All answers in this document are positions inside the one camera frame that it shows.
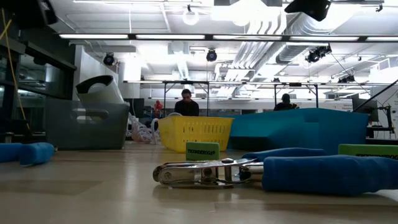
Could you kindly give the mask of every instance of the yellow cable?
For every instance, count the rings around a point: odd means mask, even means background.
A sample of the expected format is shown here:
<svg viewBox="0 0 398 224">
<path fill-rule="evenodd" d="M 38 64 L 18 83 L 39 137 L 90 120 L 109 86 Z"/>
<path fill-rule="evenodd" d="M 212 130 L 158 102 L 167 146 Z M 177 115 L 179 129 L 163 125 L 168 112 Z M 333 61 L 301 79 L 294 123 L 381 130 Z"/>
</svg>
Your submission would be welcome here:
<svg viewBox="0 0 398 224">
<path fill-rule="evenodd" d="M 4 29 L 3 32 L 6 33 L 6 44 L 7 44 L 7 50 L 8 50 L 8 58 L 9 58 L 9 61 L 10 61 L 12 79 L 14 80 L 15 93 L 16 93 L 16 95 L 17 95 L 17 100 L 18 100 L 18 102 L 19 102 L 19 106 L 21 107 L 22 117 L 23 117 L 24 120 L 26 121 L 24 108 L 22 107 L 22 102 L 21 102 L 21 99 L 19 98 L 19 95 L 18 95 L 18 84 L 17 84 L 17 80 L 16 80 L 16 77 L 15 77 L 15 73 L 14 73 L 14 66 L 12 66 L 11 50 L 10 50 L 10 46 L 9 46 L 9 43 L 8 43 L 7 29 L 8 29 L 8 27 L 9 27 L 9 25 L 11 24 L 11 20 L 8 22 L 9 24 L 8 24 L 8 26 L 7 26 L 7 25 L 6 25 L 6 16 L 5 16 L 5 13 L 4 13 L 4 9 L 3 9 L 3 8 L 1 9 L 1 14 L 2 14 L 2 23 L 4 24 L 4 27 L 5 27 L 5 29 Z M 26 126 L 27 126 L 27 129 L 29 130 L 29 132 L 31 132 L 30 127 L 29 127 L 29 123 L 26 123 Z"/>
</svg>

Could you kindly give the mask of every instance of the desk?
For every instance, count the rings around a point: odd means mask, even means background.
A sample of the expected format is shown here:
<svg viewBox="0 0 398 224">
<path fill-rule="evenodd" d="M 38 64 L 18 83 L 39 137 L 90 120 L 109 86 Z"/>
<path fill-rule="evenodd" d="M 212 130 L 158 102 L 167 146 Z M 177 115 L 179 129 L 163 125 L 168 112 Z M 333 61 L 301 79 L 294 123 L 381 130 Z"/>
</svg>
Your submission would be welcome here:
<svg viewBox="0 0 398 224">
<path fill-rule="evenodd" d="M 0 164 L 2 223 L 308 224 L 398 219 L 396 190 L 346 198 L 266 193 L 255 185 L 169 189 L 152 180 L 157 165 L 184 157 L 161 146 L 126 142 L 122 151 L 58 151 L 52 162 L 25 169 L 16 162 Z"/>
</svg>

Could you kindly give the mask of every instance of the red object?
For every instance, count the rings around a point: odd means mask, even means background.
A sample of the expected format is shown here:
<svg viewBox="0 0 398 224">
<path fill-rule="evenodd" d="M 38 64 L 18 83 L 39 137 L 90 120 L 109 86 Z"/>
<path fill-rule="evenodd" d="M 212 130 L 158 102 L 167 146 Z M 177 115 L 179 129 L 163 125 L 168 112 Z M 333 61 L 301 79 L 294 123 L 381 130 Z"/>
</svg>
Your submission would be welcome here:
<svg viewBox="0 0 398 224">
<path fill-rule="evenodd" d="M 161 110 L 163 108 L 163 104 L 160 103 L 159 100 L 156 101 L 155 103 L 155 118 L 157 118 L 157 113 L 159 112 L 159 110 Z"/>
</svg>

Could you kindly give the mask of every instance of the security camera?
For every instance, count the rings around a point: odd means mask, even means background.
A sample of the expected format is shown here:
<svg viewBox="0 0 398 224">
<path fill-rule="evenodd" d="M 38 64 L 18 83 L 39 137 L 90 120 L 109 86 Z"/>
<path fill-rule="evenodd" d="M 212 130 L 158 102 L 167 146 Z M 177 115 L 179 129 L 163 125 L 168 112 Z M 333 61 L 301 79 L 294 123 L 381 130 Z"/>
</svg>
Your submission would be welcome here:
<svg viewBox="0 0 398 224">
<path fill-rule="evenodd" d="M 210 49 L 209 52 L 207 52 L 206 59 L 208 62 L 214 62 L 215 60 L 217 60 L 216 50 Z"/>
<path fill-rule="evenodd" d="M 113 57 L 113 53 L 106 53 L 106 56 L 104 58 L 104 64 L 107 66 L 112 66 L 116 63 L 116 60 Z"/>
</svg>

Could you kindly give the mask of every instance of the computer monitor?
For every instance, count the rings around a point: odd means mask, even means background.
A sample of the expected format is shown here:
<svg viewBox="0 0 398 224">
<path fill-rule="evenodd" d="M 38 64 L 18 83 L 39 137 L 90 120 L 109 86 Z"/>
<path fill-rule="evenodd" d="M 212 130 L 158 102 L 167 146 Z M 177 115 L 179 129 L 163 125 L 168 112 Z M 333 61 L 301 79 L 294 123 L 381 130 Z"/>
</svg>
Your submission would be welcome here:
<svg viewBox="0 0 398 224">
<path fill-rule="evenodd" d="M 363 104 L 366 100 L 353 98 L 353 110 Z M 363 105 L 359 110 L 355 111 L 357 113 L 364 113 L 369 115 L 369 121 L 379 122 L 379 110 L 377 108 L 377 101 L 371 100 Z"/>
</svg>

